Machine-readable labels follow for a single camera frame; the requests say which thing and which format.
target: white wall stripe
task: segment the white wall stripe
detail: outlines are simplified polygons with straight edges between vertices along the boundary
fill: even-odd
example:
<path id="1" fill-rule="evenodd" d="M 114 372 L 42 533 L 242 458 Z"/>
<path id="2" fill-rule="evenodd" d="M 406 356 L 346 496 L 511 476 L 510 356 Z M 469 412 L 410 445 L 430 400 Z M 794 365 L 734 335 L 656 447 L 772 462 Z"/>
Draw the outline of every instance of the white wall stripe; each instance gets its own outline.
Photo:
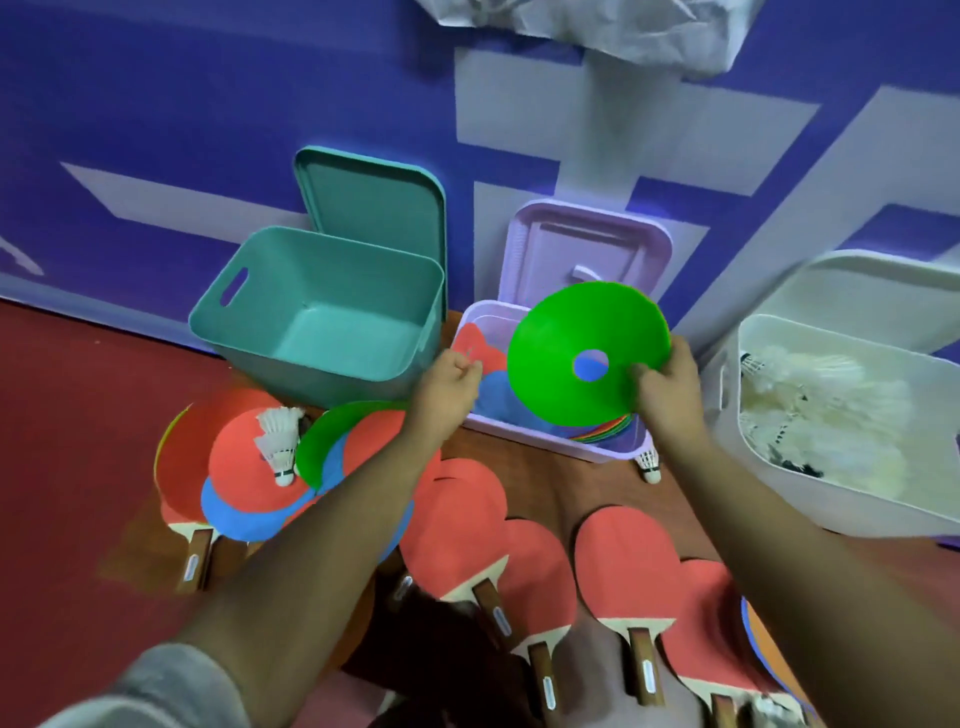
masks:
<path id="1" fill-rule="evenodd" d="M 170 184 L 79 167 L 61 162 L 111 214 L 122 220 L 238 245 L 261 228 L 283 225 L 310 230 L 310 218 L 300 212 L 258 205 Z"/>
<path id="2" fill-rule="evenodd" d="M 460 48 L 455 80 L 459 141 L 559 160 L 559 197 L 617 210 L 640 176 L 753 194 L 818 108 L 594 52 L 578 67 Z"/>
<path id="3" fill-rule="evenodd" d="M 960 268 L 960 243 L 957 243 L 940 255 L 934 262 L 940 263 L 941 265 L 948 265 L 951 268 Z"/>
<path id="4" fill-rule="evenodd" d="M 2 237 L 0 237 L 0 251 L 8 253 L 13 258 L 13 262 L 23 268 L 23 270 L 27 271 L 27 273 L 30 273 L 34 276 L 43 275 L 43 269 L 37 265 L 36 261 L 13 245 L 13 243 L 8 243 Z"/>
<path id="5" fill-rule="evenodd" d="M 600 53 L 587 53 L 583 70 L 557 194 L 591 205 L 625 208 L 637 177 L 752 195 L 818 108 L 685 84 Z"/>
<path id="6" fill-rule="evenodd" d="M 580 105 L 574 65 L 457 48 L 457 141 L 559 161 Z"/>
<path id="7" fill-rule="evenodd" d="M 483 182 L 473 183 L 473 298 L 495 301 L 500 287 L 507 226 L 536 192 Z"/>
<path id="8" fill-rule="evenodd" d="M 960 99 L 881 88 L 687 312 L 678 331 L 702 348 L 772 282 L 831 251 L 880 209 L 960 215 Z"/>

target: right hand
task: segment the right hand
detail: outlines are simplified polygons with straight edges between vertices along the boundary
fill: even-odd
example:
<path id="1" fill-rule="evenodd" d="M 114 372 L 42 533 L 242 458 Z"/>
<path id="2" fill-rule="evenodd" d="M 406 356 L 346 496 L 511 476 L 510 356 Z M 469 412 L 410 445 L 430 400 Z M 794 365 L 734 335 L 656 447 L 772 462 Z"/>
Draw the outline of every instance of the right hand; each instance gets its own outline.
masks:
<path id="1" fill-rule="evenodd" d="M 428 369 L 410 398 L 403 431 L 427 446 L 439 449 L 464 423 L 476 402 L 483 364 L 447 349 Z"/>
<path id="2" fill-rule="evenodd" d="M 667 452 L 709 439 L 697 362 L 682 336 L 671 336 L 671 344 L 670 359 L 661 371 L 644 364 L 633 368 L 636 412 L 658 449 Z"/>

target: green storage bin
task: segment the green storage bin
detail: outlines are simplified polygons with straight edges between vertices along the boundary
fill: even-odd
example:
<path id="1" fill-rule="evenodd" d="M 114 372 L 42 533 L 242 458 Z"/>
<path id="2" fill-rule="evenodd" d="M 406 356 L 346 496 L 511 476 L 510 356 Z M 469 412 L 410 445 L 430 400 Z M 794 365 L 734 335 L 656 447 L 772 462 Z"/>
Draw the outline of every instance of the green storage bin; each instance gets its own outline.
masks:
<path id="1" fill-rule="evenodd" d="M 446 270 L 446 195 L 427 170 L 310 146 L 294 174 L 317 232 L 426 255 Z M 445 319 L 446 286 L 441 304 Z"/>
<path id="2" fill-rule="evenodd" d="M 443 297 L 444 270 L 429 257 L 267 228 L 240 246 L 189 325 L 279 396 L 327 408 L 404 400 L 436 355 Z"/>

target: forearm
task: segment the forearm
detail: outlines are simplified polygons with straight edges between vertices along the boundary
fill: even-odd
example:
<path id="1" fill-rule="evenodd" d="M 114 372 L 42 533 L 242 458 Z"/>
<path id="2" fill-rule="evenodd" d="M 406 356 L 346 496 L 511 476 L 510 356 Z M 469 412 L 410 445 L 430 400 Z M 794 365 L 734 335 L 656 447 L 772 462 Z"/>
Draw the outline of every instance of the forearm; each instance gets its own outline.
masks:
<path id="1" fill-rule="evenodd" d="M 180 632 L 236 682 L 255 725 L 316 685 L 435 446 L 406 430 L 264 545 Z"/>
<path id="2" fill-rule="evenodd" d="M 716 446 L 664 456 L 737 586 L 831 728 L 960 714 L 960 639 Z"/>

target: white plastic bag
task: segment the white plastic bag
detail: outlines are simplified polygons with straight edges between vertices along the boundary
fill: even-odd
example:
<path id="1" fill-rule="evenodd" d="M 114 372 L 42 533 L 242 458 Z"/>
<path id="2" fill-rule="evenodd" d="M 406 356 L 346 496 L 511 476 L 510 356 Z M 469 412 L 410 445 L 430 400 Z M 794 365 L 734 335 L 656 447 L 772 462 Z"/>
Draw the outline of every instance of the white plastic bag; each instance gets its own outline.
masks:
<path id="1" fill-rule="evenodd" d="M 696 76 L 729 71 L 763 0 L 417 0 L 441 25 L 494 26 Z"/>

